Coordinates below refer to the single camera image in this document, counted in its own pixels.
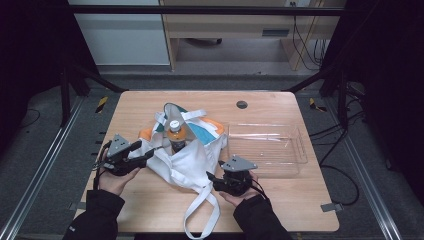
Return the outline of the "orange drink bottle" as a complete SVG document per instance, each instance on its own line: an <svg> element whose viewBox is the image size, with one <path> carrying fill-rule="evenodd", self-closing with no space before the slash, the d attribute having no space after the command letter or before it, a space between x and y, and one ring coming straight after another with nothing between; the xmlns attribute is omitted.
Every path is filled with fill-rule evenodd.
<svg viewBox="0 0 424 240"><path fill-rule="evenodd" d="M179 152L186 146L186 130L178 120L170 122L167 137L174 153Z"/></svg>

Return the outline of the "white cabinet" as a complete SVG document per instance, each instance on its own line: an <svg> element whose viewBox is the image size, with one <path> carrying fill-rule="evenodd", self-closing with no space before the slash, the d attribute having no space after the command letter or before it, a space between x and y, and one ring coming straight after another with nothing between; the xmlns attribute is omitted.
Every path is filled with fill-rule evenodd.
<svg viewBox="0 0 424 240"><path fill-rule="evenodd" d="M169 65L160 14L75 14L98 66Z"/></svg>

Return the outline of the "black horizontal frame bar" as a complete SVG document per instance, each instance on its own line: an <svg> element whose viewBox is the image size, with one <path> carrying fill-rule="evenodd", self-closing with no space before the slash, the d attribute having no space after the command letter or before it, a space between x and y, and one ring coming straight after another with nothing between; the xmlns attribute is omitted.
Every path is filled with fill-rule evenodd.
<svg viewBox="0 0 424 240"><path fill-rule="evenodd" d="M345 8L242 7L242 6L131 6L131 5L69 5L79 14L194 14L194 15L281 15L342 16Z"/></svg>

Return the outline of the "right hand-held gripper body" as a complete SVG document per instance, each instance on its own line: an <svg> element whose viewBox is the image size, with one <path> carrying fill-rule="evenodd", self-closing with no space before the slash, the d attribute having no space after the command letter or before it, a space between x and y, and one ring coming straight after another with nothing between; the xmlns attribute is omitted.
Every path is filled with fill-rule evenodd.
<svg viewBox="0 0 424 240"><path fill-rule="evenodd" d="M257 168L255 163L233 155L220 167L224 174L221 179L216 178L213 183L216 191L226 192L232 196L241 196L252 186L250 170Z"/></svg>

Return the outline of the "yellow black tape strip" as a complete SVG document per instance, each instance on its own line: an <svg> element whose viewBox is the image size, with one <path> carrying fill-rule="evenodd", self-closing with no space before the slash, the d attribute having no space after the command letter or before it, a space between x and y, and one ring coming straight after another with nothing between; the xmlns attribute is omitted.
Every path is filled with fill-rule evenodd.
<svg viewBox="0 0 424 240"><path fill-rule="evenodd" d="M309 106L311 109L315 109L320 112L327 112L327 108L322 106L317 106L313 98L309 99Z"/></svg>
<svg viewBox="0 0 424 240"><path fill-rule="evenodd" d="M102 110L103 110L103 108L104 108L104 106L105 106L105 104L106 104L107 100L108 100L108 97L107 97L107 96L103 96L103 97L100 99L100 101L99 101L99 103L98 103L98 106L97 106L97 108L96 108L96 110L95 110L95 113L101 113L101 112L102 112Z"/></svg>

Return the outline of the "black diagonal frame strut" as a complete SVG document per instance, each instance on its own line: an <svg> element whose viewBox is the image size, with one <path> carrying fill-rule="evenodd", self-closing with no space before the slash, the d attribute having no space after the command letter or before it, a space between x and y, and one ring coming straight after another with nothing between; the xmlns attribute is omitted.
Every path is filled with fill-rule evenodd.
<svg viewBox="0 0 424 240"><path fill-rule="evenodd" d="M123 93L125 92L124 88L121 88L109 81L107 81L106 79L104 79L103 77L101 77L99 74L96 74L94 72L91 72L81 66L78 65L74 65L73 68L80 74L84 75L87 78L90 78L92 80L94 80L95 82L97 82L98 84L106 87L107 89L115 92L115 93Z"/></svg>
<svg viewBox="0 0 424 240"><path fill-rule="evenodd" d="M335 72L334 68L326 68L323 70L320 70L319 72L317 72L316 74L310 76L309 78L307 78L306 80L288 88L285 89L285 92L291 92L291 93L296 93L300 90L302 90L303 88L311 85L312 83L317 82L320 79L325 79L326 77L329 77L331 74L333 74Z"/></svg>

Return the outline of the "black curtain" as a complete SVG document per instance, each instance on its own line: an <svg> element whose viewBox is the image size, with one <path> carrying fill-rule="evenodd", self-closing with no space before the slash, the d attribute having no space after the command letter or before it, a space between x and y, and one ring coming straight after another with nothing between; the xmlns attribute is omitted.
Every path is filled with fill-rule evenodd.
<svg viewBox="0 0 424 240"><path fill-rule="evenodd" d="M10 146L29 100L59 84L59 55L83 68L96 64L69 0L0 0L0 153Z"/></svg>
<svg viewBox="0 0 424 240"><path fill-rule="evenodd" d="M361 30L348 76L365 87L364 108L392 164L424 205L424 0L347 0L329 53Z"/></svg>

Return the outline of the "white patterned tote bag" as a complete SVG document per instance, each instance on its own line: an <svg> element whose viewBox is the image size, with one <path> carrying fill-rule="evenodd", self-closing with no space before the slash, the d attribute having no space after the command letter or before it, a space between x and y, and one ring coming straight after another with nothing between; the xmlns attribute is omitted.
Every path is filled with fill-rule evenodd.
<svg viewBox="0 0 424 240"><path fill-rule="evenodd" d="M175 142L169 136L171 126L180 124L186 132L182 149L174 152ZM139 132L142 146L133 156L141 156L152 150L153 156L147 166L171 185L195 191L197 197L187 208L183 227L191 240L204 240L216 226L220 217L220 206L212 194L209 173L215 173L221 150L227 146L227 134L223 124L207 117L203 109L188 111L174 103L164 105L155 114L155 124ZM195 236L188 227L188 219L203 204L212 205L212 213L200 235Z"/></svg>

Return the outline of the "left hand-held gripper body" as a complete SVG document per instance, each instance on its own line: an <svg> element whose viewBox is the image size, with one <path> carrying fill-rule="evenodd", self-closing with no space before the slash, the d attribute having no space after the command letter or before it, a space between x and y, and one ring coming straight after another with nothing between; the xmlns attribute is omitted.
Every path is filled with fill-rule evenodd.
<svg viewBox="0 0 424 240"><path fill-rule="evenodd" d="M101 166L115 176L124 176L135 168L145 168L147 161L140 161L138 157L130 158L129 147L132 143L116 134L107 146L106 157Z"/></svg>

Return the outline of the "person's right hand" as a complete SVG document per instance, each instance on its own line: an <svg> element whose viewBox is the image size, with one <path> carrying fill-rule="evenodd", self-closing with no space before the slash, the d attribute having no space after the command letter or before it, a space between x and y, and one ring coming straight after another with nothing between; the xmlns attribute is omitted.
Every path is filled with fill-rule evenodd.
<svg viewBox="0 0 424 240"><path fill-rule="evenodd" d="M259 192L257 191L258 188L258 176L253 172L250 171L250 176L252 178L252 184L253 187L249 188L244 194L241 196L232 196L226 192L220 192L219 195L228 203L232 204L234 207L237 207L239 204L241 204L244 200L251 199L257 195L259 195Z"/></svg>

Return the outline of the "black frame post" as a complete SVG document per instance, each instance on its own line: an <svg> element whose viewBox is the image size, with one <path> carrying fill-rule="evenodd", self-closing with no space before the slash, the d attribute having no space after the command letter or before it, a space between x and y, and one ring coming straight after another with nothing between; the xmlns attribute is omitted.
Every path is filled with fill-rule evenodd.
<svg viewBox="0 0 424 240"><path fill-rule="evenodd" d="M64 127L71 113L70 96L69 96L69 81L67 78L67 69L64 68L60 74L61 83L61 102L62 102L62 121L61 126Z"/></svg>

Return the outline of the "aluminium floor rail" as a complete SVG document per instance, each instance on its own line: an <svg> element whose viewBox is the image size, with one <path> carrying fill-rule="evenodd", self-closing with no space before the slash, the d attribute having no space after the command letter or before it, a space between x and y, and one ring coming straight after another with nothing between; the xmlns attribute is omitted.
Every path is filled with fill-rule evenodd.
<svg viewBox="0 0 424 240"><path fill-rule="evenodd" d="M54 165L57 156L60 153L62 146L64 145L64 142L75 123L75 120L81 111L84 101L84 97L76 97L75 103L71 108L69 119L63 126L59 128L53 142L50 144L37 171L33 175L12 215L9 217L5 225L0 229L0 240L14 240L14 238L17 236L19 229L27 217L38 193L42 188L42 185L45 182L45 179L47 178L52 166Z"/></svg>
<svg viewBox="0 0 424 240"><path fill-rule="evenodd" d="M387 169L378 146L368 129L365 114L359 108L350 113L348 128L336 128L340 141L320 162L330 196L344 209L341 228L352 230L355 239L403 240L384 200L382 185Z"/></svg>

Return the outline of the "clear plastic tray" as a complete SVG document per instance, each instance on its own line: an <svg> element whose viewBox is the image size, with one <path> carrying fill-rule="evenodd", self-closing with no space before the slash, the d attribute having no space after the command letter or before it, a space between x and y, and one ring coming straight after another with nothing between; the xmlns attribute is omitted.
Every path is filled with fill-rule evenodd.
<svg viewBox="0 0 424 240"><path fill-rule="evenodd" d="M303 136L295 125L232 124L228 154L256 164L261 178L293 178L308 163Z"/></svg>

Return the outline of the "wooden desk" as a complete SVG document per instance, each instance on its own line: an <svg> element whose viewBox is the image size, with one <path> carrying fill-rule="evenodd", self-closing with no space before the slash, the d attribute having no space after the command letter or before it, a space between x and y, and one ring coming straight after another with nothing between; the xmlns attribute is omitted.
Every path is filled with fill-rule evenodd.
<svg viewBox="0 0 424 240"><path fill-rule="evenodd" d="M159 0L162 6L242 6L343 8L347 0ZM163 16L170 39L274 38L281 41L290 67L297 70L309 56L312 39L329 40L337 16L174 15Z"/></svg>

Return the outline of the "person's left hand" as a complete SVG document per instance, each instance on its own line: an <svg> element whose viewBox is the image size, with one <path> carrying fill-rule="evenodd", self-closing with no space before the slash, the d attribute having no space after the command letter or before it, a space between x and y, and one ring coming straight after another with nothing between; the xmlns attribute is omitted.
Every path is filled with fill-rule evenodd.
<svg viewBox="0 0 424 240"><path fill-rule="evenodd" d="M130 173L124 176L115 176L111 174L109 171L100 168L100 175L98 180L98 188L100 190L107 191L109 193L120 196L125 188L125 186L135 178L135 176L139 173L140 168L133 169Z"/></svg>

